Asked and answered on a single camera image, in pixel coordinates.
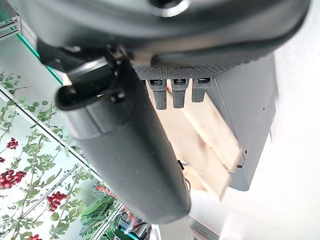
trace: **glass panel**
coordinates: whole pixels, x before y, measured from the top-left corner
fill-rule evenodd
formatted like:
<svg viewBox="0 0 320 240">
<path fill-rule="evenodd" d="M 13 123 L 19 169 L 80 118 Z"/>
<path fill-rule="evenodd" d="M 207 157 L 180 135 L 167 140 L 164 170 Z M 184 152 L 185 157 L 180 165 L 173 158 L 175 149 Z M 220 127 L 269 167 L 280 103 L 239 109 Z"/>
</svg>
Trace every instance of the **glass panel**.
<svg viewBox="0 0 320 240">
<path fill-rule="evenodd" d="M 18 38 L 0 48 L 0 239 L 142 239 L 63 128 L 57 76 Z"/>
</svg>

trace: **black clip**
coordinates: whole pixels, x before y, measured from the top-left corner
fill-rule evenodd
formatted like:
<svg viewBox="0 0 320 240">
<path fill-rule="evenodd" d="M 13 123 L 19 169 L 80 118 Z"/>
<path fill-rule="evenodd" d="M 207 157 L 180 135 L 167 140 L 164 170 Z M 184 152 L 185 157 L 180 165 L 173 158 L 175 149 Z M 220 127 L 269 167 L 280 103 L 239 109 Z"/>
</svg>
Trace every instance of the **black clip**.
<svg viewBox="0 0 320 240">
<path fill-rule="evenodd" d="M 204 101 L 205 92 L 212 84 L 212 79 L 209 77 L 206 78 L 197 78 L 192 81 L 192 102 L 201 103 Z"/>
<path fill-rule="evenodd" d="M 153 91 L 156 109 L 167 109 L 167 80 L 148 80 L 148 84 Z"/>
<path fill-rule="evenodd" d="M 189 79 L 171 79 L 173 107 L 182 109 L 185 106 L 186 89 Z"/>
</svg>

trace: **white ceiling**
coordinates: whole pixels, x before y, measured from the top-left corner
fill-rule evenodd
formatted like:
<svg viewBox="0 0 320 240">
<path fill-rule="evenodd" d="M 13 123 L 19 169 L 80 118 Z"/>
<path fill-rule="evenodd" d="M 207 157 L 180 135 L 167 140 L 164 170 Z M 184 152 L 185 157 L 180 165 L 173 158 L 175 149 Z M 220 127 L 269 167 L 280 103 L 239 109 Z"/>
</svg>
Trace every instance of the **white ceiling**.
<svg viewBox="0 0 320 240">
<path fill-rule="evenodd" d="M 226 240 L 320 239 L 320 0 L 275 62 L 277 113 L 250 190 L 223 204 L 192 194 L 191 214 Z"/>
</svg>

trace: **floral wallpaper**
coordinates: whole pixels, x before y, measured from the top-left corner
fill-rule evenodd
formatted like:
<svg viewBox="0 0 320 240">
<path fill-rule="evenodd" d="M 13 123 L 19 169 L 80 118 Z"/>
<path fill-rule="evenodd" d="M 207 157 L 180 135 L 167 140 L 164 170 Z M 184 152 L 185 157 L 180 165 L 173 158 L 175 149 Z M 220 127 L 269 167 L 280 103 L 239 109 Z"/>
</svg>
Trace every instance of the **floral wallpaper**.
<svg viewBox="0 0 320 240">
<path fill-rule="evenodd" d="M 52 142 L 15 110 L 18 103 L 58 139 L 68 141 L 63 126 L 52 124 L 57 114 L 52 101 L 18 97 L 29 88 L 21 80 L 19 75 L 0 75 L 0 84 L 13 96 L 0 100 L 0 239 L 63 239 L 86 204 L 82 187 L 97 180 L 92 181 L 67 148 Z"/>
</svg>

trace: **wooden plank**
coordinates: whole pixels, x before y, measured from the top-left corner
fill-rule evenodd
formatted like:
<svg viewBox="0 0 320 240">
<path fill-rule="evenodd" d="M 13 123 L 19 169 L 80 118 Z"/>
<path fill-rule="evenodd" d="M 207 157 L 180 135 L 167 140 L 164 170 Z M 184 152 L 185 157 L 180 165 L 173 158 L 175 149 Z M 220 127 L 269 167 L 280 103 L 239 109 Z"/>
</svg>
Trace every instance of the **wooden plank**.
<svg viewBox="0 0 320 240">
<path fill-rule="evenodd" d="M 167 82 L 167 88 L 171 92 L 171 81 Z M 242 150 L 207 93 L 203 102 L 192 102 L 192 79 L 189 80 L 189 87 L 185 91 L 184 108 L 181 108 L 181 111 L 203 141 L 214 149 L 225 168 L 233 172 L 241 158 Z"/>
<path fill-rule="evenodd" d="M 148 92 L 155 106 L 149 86 Z M 230 175 L 214 149 L 206 145 L 181 109 L 173 108 L 170 94 L 167 94 L 167 109 L 156 112 L 178 159 L 192 167 L 205 189 L 221 198 L 230 182 Z"/>
</svg>

